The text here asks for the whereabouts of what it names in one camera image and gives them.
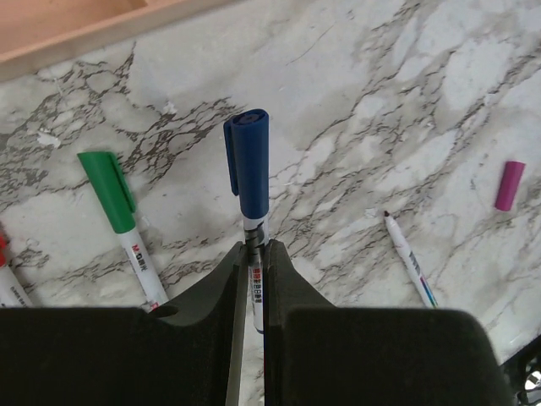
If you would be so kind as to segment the red pen cap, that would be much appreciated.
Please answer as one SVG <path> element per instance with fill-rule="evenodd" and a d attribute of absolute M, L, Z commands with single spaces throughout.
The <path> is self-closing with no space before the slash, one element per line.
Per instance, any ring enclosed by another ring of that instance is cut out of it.
<path fill-rule="evenodd" d="M 8 240 L 0 233 L 0 267 L 6 266 L 9 260 Z"/>

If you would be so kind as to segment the red white pen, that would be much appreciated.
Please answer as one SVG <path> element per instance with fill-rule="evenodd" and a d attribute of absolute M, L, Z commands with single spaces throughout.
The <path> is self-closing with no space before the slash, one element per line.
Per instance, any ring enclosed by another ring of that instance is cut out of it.
<path fill-rule="evenodd" d="M 0 270 L 0 303 L 3 308 L 33 307 L 29 296 L 7 265 Z"/>

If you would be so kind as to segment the blue pen cap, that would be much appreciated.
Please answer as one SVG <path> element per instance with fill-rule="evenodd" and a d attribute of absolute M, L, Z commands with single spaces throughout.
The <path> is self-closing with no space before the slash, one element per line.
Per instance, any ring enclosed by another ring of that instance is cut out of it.
<path fill-rule="evenodd" d="M 252 109 L 223 124 L 232 193 L 240 200 L 243 215 L 258 219 L 269 212 L 270 117 Z"/>

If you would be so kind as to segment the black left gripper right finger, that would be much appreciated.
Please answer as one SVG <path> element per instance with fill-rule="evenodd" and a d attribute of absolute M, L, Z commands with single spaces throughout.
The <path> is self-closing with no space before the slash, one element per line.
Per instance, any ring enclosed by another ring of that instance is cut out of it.
<path fill-rule="evenodd" d="M 509 405 L 489 339 L 459 310 L 333 305 L 282 242 L 264 258 L 268 405 Z"/>

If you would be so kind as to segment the blue white pen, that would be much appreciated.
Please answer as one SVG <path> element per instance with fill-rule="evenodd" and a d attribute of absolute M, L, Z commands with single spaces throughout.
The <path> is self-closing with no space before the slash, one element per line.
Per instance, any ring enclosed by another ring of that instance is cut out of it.
<path fill-rule="evenodd" d="M 249 289 L 254 314 L 254 328 L 264 332 L 263 259 L 269 243 L 268 215 L 258 219 L 243 218 L 244 240 L 248 251 Z"/>

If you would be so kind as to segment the green white pen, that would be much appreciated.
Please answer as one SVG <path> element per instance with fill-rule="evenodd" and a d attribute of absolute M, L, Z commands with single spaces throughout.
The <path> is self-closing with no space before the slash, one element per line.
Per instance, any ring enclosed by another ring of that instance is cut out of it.
<path fill-rule="evenodd" d="M 139 279 L 148 306 L 151 310 L 155 310 L 168 301 L 167 293 L 139 234 L 134 218 L 131 217 L 130 221 L 131 223 L 128 221 L 123 223 L 122 231 L 118 231 L 117 236 Z"/>

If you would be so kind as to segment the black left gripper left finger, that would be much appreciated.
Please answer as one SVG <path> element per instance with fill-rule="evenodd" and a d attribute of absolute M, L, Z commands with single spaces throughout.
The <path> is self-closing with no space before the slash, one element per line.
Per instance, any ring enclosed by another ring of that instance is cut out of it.
<path fill-rule="evenodd" d="M 156 310 L 1 312 L 4 405 L 235 405 L 246 249 Z"/>

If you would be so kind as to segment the green pen cap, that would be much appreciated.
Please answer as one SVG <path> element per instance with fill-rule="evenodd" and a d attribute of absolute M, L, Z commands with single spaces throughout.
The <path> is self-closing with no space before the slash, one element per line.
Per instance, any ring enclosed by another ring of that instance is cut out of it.
<path fill-rule="evenodd" d="M 115 233 L 126 233 L 136 227 L 136 205 L 123 175 L 117 156 L 110 151 L 78 154 L 102 209 Z"/>

